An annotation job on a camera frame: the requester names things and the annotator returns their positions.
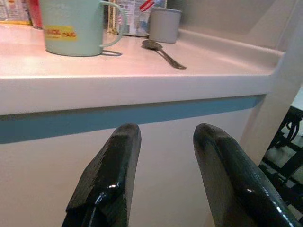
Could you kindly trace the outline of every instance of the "spoon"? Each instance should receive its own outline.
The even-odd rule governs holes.
[[[184,70],[186,69],[185,66],[181,65],[180,63],[176,62],[173,60],[164,50],[163,46],[153,40],[144,40],[142,42],[143,47],[146,49],[154,50],[154,51],[160,51],[163,54],[163,57],[165,60],[174,68],[179,69],[179,70]]]

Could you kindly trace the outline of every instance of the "blue stripe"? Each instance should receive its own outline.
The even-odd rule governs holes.
[[[162,122],[254,107],[258,96],[0,116],[0,144]]]

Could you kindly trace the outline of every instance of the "packaging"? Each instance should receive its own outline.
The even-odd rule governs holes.
[[[127,17],[125,35],[148,36],[152,7],[166,8],[167,0],[110,0],[124,9]],[[122,18],[116,7],[108,8],[107,31],[118,34]]]
[[[30,25],[26,0],[0,0],[0,23]]]

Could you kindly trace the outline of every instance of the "mug handle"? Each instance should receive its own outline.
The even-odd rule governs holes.
[[[100,47],[103,48],[103,47],[112,46],[112,45],[116,44],[122,38],[122,36],[124,34],[124,31],[125,31],[125,27],[126,27],[126,14],[125,14],[124,10],[120,6],[118,6],[117,4],[114,4],[112,2],[100,1],[100,4],[104,4],[104,5],[108,5],[108,6],[113,6],[113,7],[118,8],[118,10],[120,11],[120,13],[122,15],[122,19],[123,19],[122,27],[120,29],[120,32],[119,32],[119,35],[118,35],[117,39],[115,39],[111,43],[100,45]]]

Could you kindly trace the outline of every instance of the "light green mug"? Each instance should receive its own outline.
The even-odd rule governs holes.
[[[122,15],[116,40],[103,44],[104,5]],[[46,50],[67,56],[94,56],[116,44],[126,27],[125,12],[118,5],[99,0],[40,0]]]

